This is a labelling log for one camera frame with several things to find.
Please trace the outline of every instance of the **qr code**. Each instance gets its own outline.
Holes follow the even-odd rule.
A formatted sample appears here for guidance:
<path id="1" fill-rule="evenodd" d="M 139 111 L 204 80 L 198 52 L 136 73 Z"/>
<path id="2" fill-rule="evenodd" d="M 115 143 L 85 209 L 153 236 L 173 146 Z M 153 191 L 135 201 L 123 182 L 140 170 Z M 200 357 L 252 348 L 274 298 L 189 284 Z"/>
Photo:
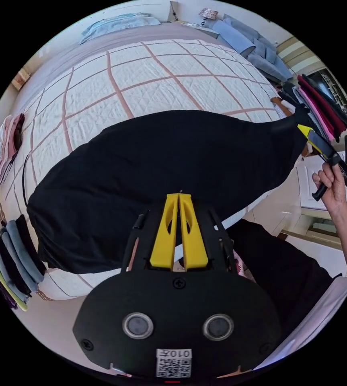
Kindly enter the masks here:
<path id="1" fill-rule="evenodd" d="M 158 358 L 157 376 L 162 378 L 189 378 L 191 359 Z"/>

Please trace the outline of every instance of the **yellow plastic part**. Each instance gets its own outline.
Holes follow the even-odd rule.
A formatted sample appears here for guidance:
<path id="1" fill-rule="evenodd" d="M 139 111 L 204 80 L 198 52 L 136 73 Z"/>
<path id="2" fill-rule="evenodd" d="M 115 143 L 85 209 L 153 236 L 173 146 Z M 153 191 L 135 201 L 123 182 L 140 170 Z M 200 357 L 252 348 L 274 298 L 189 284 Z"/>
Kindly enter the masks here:
<path id="1" fill-rule="evenodd" d="M 308 126 L 304 126 L 304 125 L 298 125 L 298 129 L 302 132 L 302 134 L 306 137 L 307 141 L 310 143 L 310 145 L 316 149 L 320 154 L 322 154 L 322 150 L 320 148 L 318 148 L 316 145 L 314 145 L 314 143 L 312 143 L 310 140 L 309 140 L 309 133 L 310 131 L 314 131 L 311 127 L 308 127 Z"/>
<path id="2" fill-rule="evenodd" d="M 195 209 L 190 194 L 179 194 L 181 236 L 183 239 L 184 268 L 205 268 L 208 257 L 205 251 L 203 238 L 196 219 Z"/>
<path id="3" fill-rule="evenodd" d="M 179 205 L 179 194 L 167 194 L 164 212 L 161 216 L 160 226 L 157 231 L 156 240 L 150 264 L 155 268 L 173 269 L 173 259 L 175 256 L 176 229 L 177 229 L 177 210 Z"/>

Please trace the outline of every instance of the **gray folded cloth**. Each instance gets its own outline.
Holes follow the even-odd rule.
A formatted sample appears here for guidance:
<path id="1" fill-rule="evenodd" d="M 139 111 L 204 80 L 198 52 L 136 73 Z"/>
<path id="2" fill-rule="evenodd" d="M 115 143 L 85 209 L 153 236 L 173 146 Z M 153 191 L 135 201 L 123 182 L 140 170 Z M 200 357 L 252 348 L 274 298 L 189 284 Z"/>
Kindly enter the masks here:
<path id="1" fill-rule="evenodd" d="M 3 244 L 5 245 L 8 253 L 10 254 L 11 258 L 13 259 L 19 274 L 21 275 L 23 281 L 26 283 L 26 285 L 29 287 L 29 289 L 32 292 L 38 291 L 38 285 L 34 282 L 34 279 L 29 275 L 26 268 L 23 266 L 22 262 L 19 260 L 19 257 L 16 253 L 16 250 L 14 248 L 14 245 L 12 244 L 10 235 L 6 231 L 6 228 L 2 228 L 0 230 L 0 235 L 2 237 Z"/>
<path id="2" fill-rule="evenodd" d="M 4 281 L 6 282 L 8 288 L 17 296 L 18 299 L 20 299 L 22 302 L 27 302 L 28 296 L 21 292 L 20 290 L 17 289 L 16 285 L 14 282 L 11 280 L 6 267 L 3 264 L 2 256 L 0 255 L 0 273 L 2 274 L 2 277 Z"/>
<path id="3" fill-rule="evenodd" d="M 10 236 L 11 242 L 15 248 L 16 254 L 18 255 L 18 258 L 21 261 L 22 265 L 26 268 L 26 271 L 36 283 L 40 283 L 41 281 L 43 281 L 44 276 L 36 267 L 35 263 L 30 257 L 30 254 L 27 252 L 27 249 L 19 235 L 18 227 L 16 226 L 15 221 L 9 221 L 6 225 L 6 229 Z"/>

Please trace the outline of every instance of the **person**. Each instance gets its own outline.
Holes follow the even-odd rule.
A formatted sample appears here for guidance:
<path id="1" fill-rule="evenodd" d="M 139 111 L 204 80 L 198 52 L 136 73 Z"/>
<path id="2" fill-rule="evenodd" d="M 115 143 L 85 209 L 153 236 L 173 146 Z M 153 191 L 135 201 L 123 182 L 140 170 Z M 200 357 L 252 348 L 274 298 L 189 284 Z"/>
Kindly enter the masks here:
<path id="1" fill-rule="evenodd" d="M 322 201 L 338 232 L 347 265 L 347 201 L 338 165 L 324 163 L 312 176 L 327 186 Z M 261 225 L 238 221 L 227 229 L 234 250 L 256 283 L 273 301 L 282 335 L 278 347 L 254 370 L 270 365 L 310 342 L 328 323 L 347 296 L 347 277 L 331 277 L 318 262 Z M 227 376 L 242 374 L 240 368 Z"/>

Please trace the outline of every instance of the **door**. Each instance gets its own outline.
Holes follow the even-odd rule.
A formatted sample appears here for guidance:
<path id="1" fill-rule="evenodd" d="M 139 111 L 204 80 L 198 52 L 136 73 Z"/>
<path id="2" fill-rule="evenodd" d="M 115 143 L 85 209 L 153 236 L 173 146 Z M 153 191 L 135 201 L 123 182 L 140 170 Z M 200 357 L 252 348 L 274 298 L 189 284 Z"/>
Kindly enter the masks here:
<path id="1" fill-rule="evenodd" d="M 345 159 L 345 152 L 339 152 L 342 159 Z M 315 201 L 311 196 L 317 188 L 311 178 L 314 172 L 318 172 L 322 168 L 323 160 L 320 156 L 306 157 L 297 166 L 299 189 L 301 197 L 301 207 L 311 209 L 326 209 L 322 201 Z"/>

